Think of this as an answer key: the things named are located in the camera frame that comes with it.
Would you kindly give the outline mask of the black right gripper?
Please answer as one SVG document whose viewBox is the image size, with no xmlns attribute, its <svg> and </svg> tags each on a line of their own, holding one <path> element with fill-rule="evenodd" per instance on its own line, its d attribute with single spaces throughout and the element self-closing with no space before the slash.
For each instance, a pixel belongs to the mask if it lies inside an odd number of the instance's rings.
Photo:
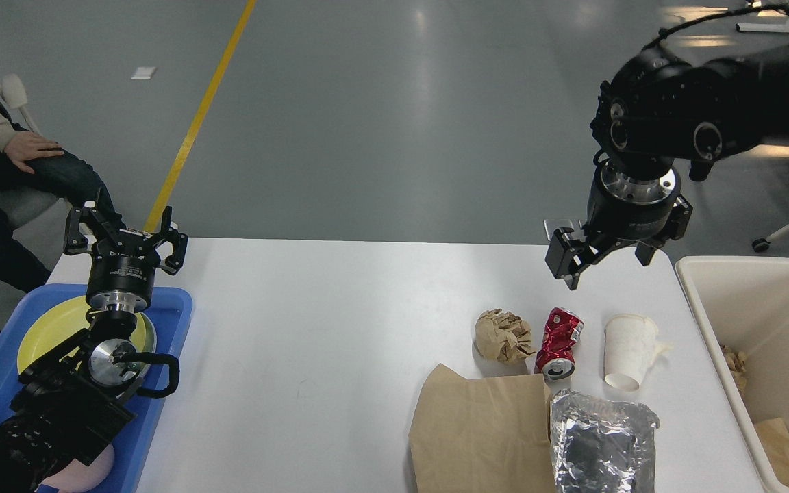
<svg viewBox="0 0 789 493">
<path fill-rule="evenodd" d="M 680 240 L 688 230 L 693 208 L 682 194 L 675 168 L 663 177 L 633 180 L 605 163 L 594 172 L 586 236 L 572 228 L 552 231 L 545 263 L 555 279 L 576 290 L 582 273 L 618 247 L 618 240 L 638 241 L 635 256 L 642 266 L 651 264 L 655 252 L 667 241 Z"/>
</svg>

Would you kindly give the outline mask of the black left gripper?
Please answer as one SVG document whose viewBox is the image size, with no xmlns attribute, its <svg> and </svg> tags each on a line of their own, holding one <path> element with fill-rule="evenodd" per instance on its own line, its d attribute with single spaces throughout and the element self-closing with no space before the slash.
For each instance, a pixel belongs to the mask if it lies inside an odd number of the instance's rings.
<svg viewBox="0 0 789 493">
<path fill-rule="evenodd" d="M 156 269 L 174 277 L 185 264 L 189 237 L 172 221 L 172 214 L 173 208 L 167 205 L 160 230 L 138 243 L 137 255 L 126 255 L 118 222 L 95 201 L 69 210 L 64 253 L 88 253 L 92 258 L 86 290 L 86 303 L 91 308 L 136 313 L 151 307 Z M 162 258 L 158 249 L 163 244 L 169 244 L 171 252 Z"/>
</svg>

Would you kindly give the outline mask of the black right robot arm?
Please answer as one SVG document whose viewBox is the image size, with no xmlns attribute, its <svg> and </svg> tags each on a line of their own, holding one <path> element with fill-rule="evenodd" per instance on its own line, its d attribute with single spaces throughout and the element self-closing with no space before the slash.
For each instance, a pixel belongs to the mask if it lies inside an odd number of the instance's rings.
<svg viewBox="0 0 789 493">
<path fill-rule="evenodd" d="M 789 4 L 769 6 L 788 16 Z M 660 33 L 600 87 L 592 137 L 600 150 L 582 228 L 551 232 L 545 262 L 576 290 L 582 273 L 633 247 L 642 265 L 686 233 L 692 206 L 681 193 L 676 159 L 702 181 L 718 160 L 759 144 L 789 142 L 789 44 L 695 66 L 664 41 L 701 24 Z"/>
</svg>

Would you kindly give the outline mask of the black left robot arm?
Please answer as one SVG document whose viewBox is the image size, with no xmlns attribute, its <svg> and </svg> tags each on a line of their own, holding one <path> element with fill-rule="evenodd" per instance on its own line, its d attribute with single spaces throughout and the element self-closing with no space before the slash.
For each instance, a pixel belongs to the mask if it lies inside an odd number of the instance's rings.
<svg viewBox="0 0 789 493">
<path fill-rule="evenodd" d="M 69 212 L 64 253 L 92 258 L 90 324 L 19 372 L 12 415 L 0 424 L 0 492 L 32 492 L 73 461 L 91 465 L 136 418 L 129 400 L 178 389 L 178 358 L 131 340 L 151 307 L 156 271 L 184 266 L 188 235 L 171 216 L 166 206 L 159 230 L 145 233 L 114 227 L 92 201 Z"/>
</svg>

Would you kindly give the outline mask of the bystander hand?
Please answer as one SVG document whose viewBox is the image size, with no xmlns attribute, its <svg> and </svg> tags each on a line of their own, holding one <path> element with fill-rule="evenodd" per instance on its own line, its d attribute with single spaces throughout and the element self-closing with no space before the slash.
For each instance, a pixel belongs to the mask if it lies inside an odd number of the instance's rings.
<svg viewBox="0 0 789 493">
<path fill-rule="evenodd" d="M 34 175 L 35 170 L 29 165 L 31 160 L 59 158 L 65 151 L 58 143 L 37 132 L 18 131 L 3 148 L 3 153 L 19 171 Z"/>
</svg>

